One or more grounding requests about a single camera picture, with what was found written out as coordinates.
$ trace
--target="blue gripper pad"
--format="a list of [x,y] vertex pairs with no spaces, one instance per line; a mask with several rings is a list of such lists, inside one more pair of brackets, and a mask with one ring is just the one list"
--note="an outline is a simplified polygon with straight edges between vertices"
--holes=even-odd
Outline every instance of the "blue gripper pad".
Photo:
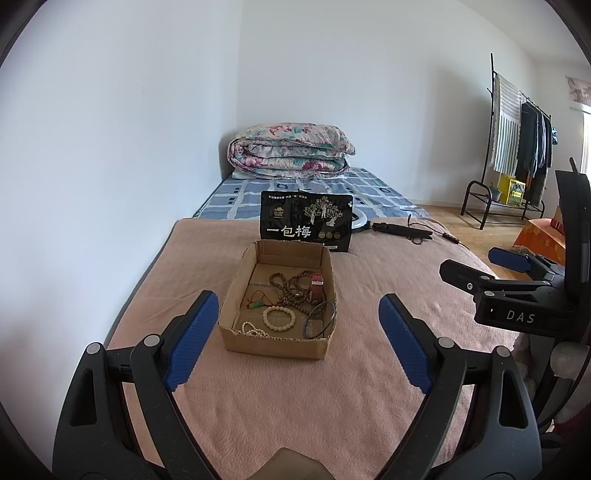
[[433,387],[430,361],[402,314],[387,296],[379,302],[379,322],[411,385],[426,395]]
[[164,385],[169,391],[174,392],[179,385],[189,379],[205,342],[216,324],[218,311],[217,295],[210,293],[170,352],[168,375],[164,378]]
[[488,260],[500,267],[508,268],[514,272],[526,273],[530,271],[530,261],[523,254],[516,254],[502,248],[491,248],[488,252]]

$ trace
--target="black snack package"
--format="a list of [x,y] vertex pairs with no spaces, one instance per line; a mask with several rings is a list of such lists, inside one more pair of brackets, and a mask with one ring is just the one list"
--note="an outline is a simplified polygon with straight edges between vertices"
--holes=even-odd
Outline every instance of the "black snack package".
[[262,192],[261,238],[299,240],[346,252],[353,197],[308,192]]

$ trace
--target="screw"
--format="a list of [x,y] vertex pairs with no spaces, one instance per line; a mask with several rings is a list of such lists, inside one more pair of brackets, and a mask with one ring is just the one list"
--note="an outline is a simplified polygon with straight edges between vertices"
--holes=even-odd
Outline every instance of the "screw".
[[95,353],[100,352],[100,343],[91,343],[88,347],[86,347],[86,353],[89,355],[94,355]]
[[499,356],[502,356],[504,358],[507,358],[511,354],[509,349],[506,346],[502,346],[502,345],[500,345],[496,348],[496,353],[498,353]]
[[443,348],[451,348],[455,345],[454,341],[452,339],[450,339],[449,337],[441,337],[438,340],[439,345],[441,345]]
[[160,337],[158,335],[148,335],[144,339],[145,346],[156,346],[160,343]]

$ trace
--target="black metal rack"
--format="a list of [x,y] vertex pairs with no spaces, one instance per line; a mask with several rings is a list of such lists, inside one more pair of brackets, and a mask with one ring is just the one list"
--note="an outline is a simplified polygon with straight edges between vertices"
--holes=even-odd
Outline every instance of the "black metal rack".
[[[502,202],[496,202],[492,199],[492,193],[490,188],[484,183],[484,177],[486,176],[486,169],[488,167],[488,161],[489,161],[489,152],[491,150],[491,139],[492,139],[492,120],[494,117],[494,89],[495,89],[495,75],[497,75],[497,72],[495,71],[495,61],[493,58],[493,54],[491,53],[491,75],[492,75],[492,90],[489,89],[489,92],[491,94],[492,97],[492,102],[491,102],[491,127],[489,128],[489,132],[488,132],[488,144],[486,146],[486,157],[484,160],[484,167],[482,169],[482,177],[480,178],[480,181],[478,180],[472,180],[467,188],[466,188],[466,195],[464,196],[464,203],[462,204],[462,211],[460,213],[460,215],[464,215],[465,213],[467,213],[470,217],[474,218],[474,220],[476,220],[477,222],[480,223],[480,230],[484,229],[484,226],[486,223],[495,223],[497,225],[519,225],[522,223],[522,221],[527,218],[529,219],[529,217],[526,216],[527,212],[538,212],[540,214],[540,218],[542,218],[544,216],[544,212],[545,212],[545,204],[542,201],[541,202],[541,207],[536,207],[535,205],[532,205],[529,203],[529,201],[527,200],[523,200],[521,202],[520,205],[507,205],[505,203]],[[529,101],[530,103],[532,103],[537,109],[540,110],[540,112],[545,115],[548,119],[551,119],[551,116],[548,115],[547,113],[545,113],[539,106],[537,106],[534,102],[532,102],[532,100],[528,97],[524,95],[524,98],[526,98],[527,101]],[[482,188],[484,188],[486,190],[486,193],[475,193],[472,191],[472,186],[474,185],[478,185]],[[483,203],[486,203],[486,209],[484,210],[484,212],[475,212],[475,211],[468,211],[466,210],[466,206],[468,203],[468,198],[473,197],[475,199],[480,200]],[[491,212],[491,206],[500,206],[500,207],[504,207],[504,208],[509,208],[509,209],[517,209],[517,210],[521,210],[521,214],[520,215],[513,215],[511,213],[507,213],[507,212]],[[496,222],[494,220],[488,220],[488,216],[489,215],[495,215],[495,216],[502,216],[502,217],[513,217],[513,218],[520,218],[519,222],[515,222],[515,221],[500,221],[500,222]]]

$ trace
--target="bed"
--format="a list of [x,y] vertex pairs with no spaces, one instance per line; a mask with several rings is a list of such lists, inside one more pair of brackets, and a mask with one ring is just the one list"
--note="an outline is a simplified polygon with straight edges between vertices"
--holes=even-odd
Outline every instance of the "bed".
[[[236,184],[240,189],[253,185]],[[132,346],[161,333],[202,290],[224,298],[242,253],[259,239],[259,223],[207,219],[204,213],[213,207],[208,205],[200,209],[200,218],[176,223],[109,348]],[[225,208],[227,218],[231,208]],[[387,221],[404,224],[406,218]],[[441,228],[433,220],[422,221]],[[466,248],[440,236],[414,245],[403,237],[359,232],[352,235],[349,252],[335,252],[331,258],[339,314],[324,361],[228,352],[214,329],[189,381],[174,393],[193,435],[224,480],[252,475],[284,446],[318,459],[338,480],[375,477],[423,397],[408,383],[379,326],[378,302],[384,294],[398,294],[437,336],[449,336],[465,348],[489,352],[496,345],[511,347],[517,335],[476,324],[472,298],[441,281],[439,265],[448,258],[492,272]],[[159,463],[133,387],[126,386],[126,396],[144,455]],[[468,405],[465,391],[439,461],[451,458]]]
[[353,205],[368,218],[428,218],[426,210],[414,205],[392,187],[364,168],[351,168],[341,178],[327,180],[249,179],[228,177],[195,213],[195,218],[214,220],[256,220],[261,211],[261,192],[265,190],[305,190],[353,196]]

